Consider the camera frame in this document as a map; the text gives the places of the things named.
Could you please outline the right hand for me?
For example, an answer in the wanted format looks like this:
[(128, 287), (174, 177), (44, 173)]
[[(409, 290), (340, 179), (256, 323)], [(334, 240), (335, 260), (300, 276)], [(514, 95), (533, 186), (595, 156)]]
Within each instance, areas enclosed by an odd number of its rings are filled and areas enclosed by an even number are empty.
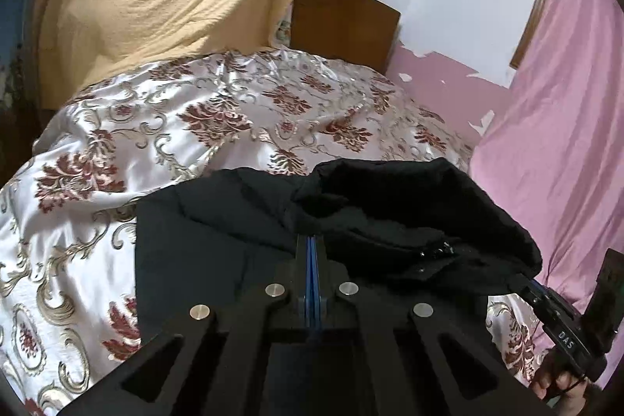
[(556, 388), (560, 398), (554, 403), (556, 415), (575, 416), (581, 414), (588, 403), (593, 403), (602, 395), (600, 386), (587, 380), (580, 380), (565, 372), (557, 363), (557, 350), (549, 349), (534, 374), (529, 389), (539, 399), (544, 400), (548, 389)]

